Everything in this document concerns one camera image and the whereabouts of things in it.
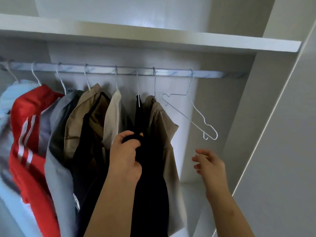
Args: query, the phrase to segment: metal rod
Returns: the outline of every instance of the metal rod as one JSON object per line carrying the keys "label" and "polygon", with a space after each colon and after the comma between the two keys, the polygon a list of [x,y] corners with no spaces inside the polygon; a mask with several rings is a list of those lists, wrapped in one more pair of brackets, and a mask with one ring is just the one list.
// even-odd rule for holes
{"label": "metal rod", "polygon": [[[7,62],[0,62],[2,70],[7,70]],[[31,71],[32,63],[25,62],[10,62],[10,70],[16,71]],[[57,63],[36,63],[33,67],[33,71],[44,71],[44,72],[56,72]],[[58,72],[64,73],[82,73],[84,74],[85,65],[77,64],[60,64],[58,65]],[[180,70],[180,69],[161,69],[156,68],[156,76],[179,76],[179,77],[191,77],[191,70]],[[140,76],[154,76],[153,68],[137,68],[138,75]],[[222,71],[193,71],[194,77],[196,78],[222,78],[226,75],[230,75],[230,72]],[[86,66],[87,74],[106,74],[115,75],[115,66]],[[235,78],[243,76],[244,72],[234,73]],[[117,75],[136,75],[136,67],[120,67],[117,66]]]}

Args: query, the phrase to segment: black garment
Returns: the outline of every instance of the black garment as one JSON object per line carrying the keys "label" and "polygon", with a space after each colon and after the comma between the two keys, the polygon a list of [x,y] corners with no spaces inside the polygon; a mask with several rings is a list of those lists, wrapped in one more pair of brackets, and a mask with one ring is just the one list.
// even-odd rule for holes
{"label": "black garment", "polygon": [[79,202],[80,209],[76,208],[77,237],[83,237],[88,227],[94,207],[99,198],[109,168],[109,155],[103,159],[102,143],[89,125],[89,120],[104,96],[101,93],[91,110],[83,118],[79,145],[71,160],[71,172],[74,184],[74,196]]}
{"label": "black garment", "polygon": [[163,148],[154,136],[148,133],[149,115],[136,104],[135,135],[124,138],[138,139],[136,161],[142,166],[142,175],[137,183],[132,214],[131,237],[168,236],[169,201],[163,178]]}

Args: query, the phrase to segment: wardrobe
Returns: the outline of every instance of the wardrobe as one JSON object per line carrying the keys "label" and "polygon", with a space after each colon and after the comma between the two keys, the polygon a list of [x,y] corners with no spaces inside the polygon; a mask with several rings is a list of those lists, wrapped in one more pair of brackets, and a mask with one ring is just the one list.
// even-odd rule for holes
{"label": "wardrobe", "polygon": [[[315,60],[315,8],[316,0],[1,0],[0,92],[14,82],[8,67],[18,79],[35,80],[29,68],[36,62],[53,63],[56,68],[60,63],[59,75],[65,86],[78,90],[88,88],[84,73],[72,73],[65,65],[80,65],[83,70],[87,64],[91,86],[99,83],[112,96],[118,85],[132,121],[136,95],[145,99],[156,94],[179,126],[171,143],[187,225],[173,237],[216,236],[203,182],[191,160],[196,148],[211,149],[224,160],[230,191],[256,236],[289,236],[302,231],[312,236],[316,234],[315,217],[305,205],[315,211],[311,197],[315,191],[307,191],[316,177],[308,167],[315,164],[310,160],[314,148],[309,146],[300,157],[301,168],[306,171],[292,182],[294,164],[287,163],[280,146],[292,148],[287,157],[293,161],[292,153],[299,153],[306,139],[300,137],[304,132],[297,130],[293,145],[286,136],[288,128],[277,127],[297,112],[301,114],[298,119],[308,119],[307,125],[316,113],[307,109],[315,107],[312,101],[302,102],[289,106],[293,113],[288,115],[274,118],[273,113],[284,98],[306,94],[299,83],[315,87],[313,79],[305,79],[315,76],[313,65],[301,75],[297,69],[310,53]],[[28,70],[21,70],[19,63]],[[117,66],[118,73],[93,74],[89,66]],[[152,68],[153,72],[120,75],[120,67]],[[189,96],[206,123],[217,131],[216,140],[205,140],[203,132],[188,120],[216,136],[187,96],[164,98],[188,119],[170,105],[163,105],[162,94],[185,94],[192,79],[190,72],[187,77],[167,76],[163,72],[167,69],[193,70],[196,76]],[[160,70],[156,82],[154,70]],[[41,83],[63,91],[54,70],[39,70],[35,65],[34,71]],[[296,85],[287,90],[295,74]],[[315,100],[314,95],[308,98]],[[310,130],[315,130],[314,123]],[[273,139],[273,145],[266,139]],[[308,140],[314,142],[315,134]],[[301,195],[293,198],[289,190],[296,188]],[[296,202],[293,211],[287,210]]]}

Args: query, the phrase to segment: hand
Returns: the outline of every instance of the hand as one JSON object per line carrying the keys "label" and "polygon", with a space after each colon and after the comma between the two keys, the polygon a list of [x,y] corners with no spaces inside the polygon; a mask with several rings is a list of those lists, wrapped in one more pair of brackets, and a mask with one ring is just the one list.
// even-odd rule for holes
{"label": "hand", "polygon": [[122,143],[124,137],[133,134],[132,131],[124,131],[114,139],[110,149],[108,177],[118,178],[136,186],[142,174],[142,166],[135,161],[136,148],[140,146],[140,142],[132,139]]}
{"label": "hand", "polygon": [[210,150],[197,149],[195,151],[197,155],[192,157],[192,161],[199,162],[194,168],[199,175],[202,175],[207,199],[211,201],[219,195],[230,195],[224,162]]}

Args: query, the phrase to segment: clothes hanger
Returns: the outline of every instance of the clothes hanger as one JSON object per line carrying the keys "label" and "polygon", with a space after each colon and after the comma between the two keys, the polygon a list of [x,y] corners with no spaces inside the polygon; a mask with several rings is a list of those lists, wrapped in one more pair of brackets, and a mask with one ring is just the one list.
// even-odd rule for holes
{"label": "clothes hanger", "polygon": [[86,75],[86,67],[88,66],[88,64],[85,64],[84,65],[84,76],[85,76],[85,78],[86,78],[86,80],[87,80],[87,84],[88,84],[88,88],[89,88],[89,90],[91,90],[91,88],[90,88],[90,84],[89,84],[89,80],[88,80],[88,77],[87,77],[87,75]]}
{"label": "clothes hanger", "polygon": [[117,73],[118,73],[118,68],[117,66],[115,65],[115,83],[116,83],[116,90],[118,91],[118,80],[117,80]]}
{"label": "clothes hanger", "polygon": [[32,73],[33,73],[33,76],[34,76],[35,79],[37,80],[38,84],[41,86],[42,84],[41,84],[41,82],[39,81],[39,79],[37,78],[37,76],[35,75],[34,70],[33,70],[35,64],[36,64],[36,62],[33,62],[33,63],[32,63],[31,71],[32,71]]}
{"label": "clothes hanger", "polygon": [[[192,72],[192,77],[193,77],[193,78],[191,79],[191,82],[190,82],[190,84],[189,84],[189,88],[188,88],[188,91],[186,92],[186,94],[170,94],[170,95],[167,95],[167,94],[164,93],[164,94],[162,94],[162,99],[163,99],[164,102],[165,102],[165,106],[170,105],[172,108],[174,108],[174,109],[175,109],[176,111],[178,111],[180,114],[182,114],[185,118],[187,118],[187,119],[188,119],[193,125],[195,125],[200,131],[202,131],[202,132],[203,132],[203,139],[207,140],[208,137],[209,137],[209,138],[211,138],[212,140],[216,140],[216,139],[218,138],[218,133],[217,133],[217,131],[214,129],[214,127],[212,127],[210,124],[207,124],[207,123],[205,122],[205,117],[204,117],[204,116],[202,115],[202,113],[195,107],[194,103],[192,102],[192,100],[191,100],[190,97],[189,97],[190,86],[191,86],[192,81],[194,80],[194,72],[193,72],[191,69],[190,69],[190,71]],[[181,111],[179,111],[179,110],[177,110],[177,108],[173,107],[169,102],[167,102],[167,101],[163,98],[164,95],[166,95],[166,96],[168,96],[168,97],[170,97],[170,96],[172,96],[172,95],[176,95],[176,96],[187,96],[188,99],[190,100],[191,104],[192,104],[193,107],[195,108],[195,110],[203,117],[204,124],[207,125],[207,126],[212,127],[212,129],[215,131],[216,137],[215,137],[215,138],[211,137],[209,134],[207,134],[205,131],[203,131],[200,127],[198,127],[192,120],[190,120],[188,117],[186,117]]]}
{"label": "clothes hanger", "polygon": [[136,68],[136,82],[137,82],[137,91],[138,91],[138,107],[140,107],[140,96],[139,96],[139,88],[138,88],[138,70]]}
{"label": "clothes hanger", "polygon": [[153,71],[154,71],[154,75],[155,75],[155,83],[154,83],[155,95],[154,95],[154,97],[156,98],[156,69],[155,69],[155,67],[153,67]]}
{"label": "clothes hanger", "polygon": [[58,73],[58,67],[59,67],[60,64],[61,64],[61,62],[59,62],[59,63],[57,64],[57,67],[56,67],[56,74],[57,74],[58,78],[60,79],[61,84],[63,85],[64,91],[65,91],[65,95],[66,95],[67,92],[66,92],[65,84],[63,83],[63,80],[60,78],[59,73]]}
{"label": "clothes hanger", "polygon": [[15,78],[15,80],[17,81],[17,82],[19,82],[19,80],[17,79],[17,77],[10,71],[10,63],[11,62],[13,62],[14,60],[8,60],[7,61],[7,70],[9,71],[9,73]]}

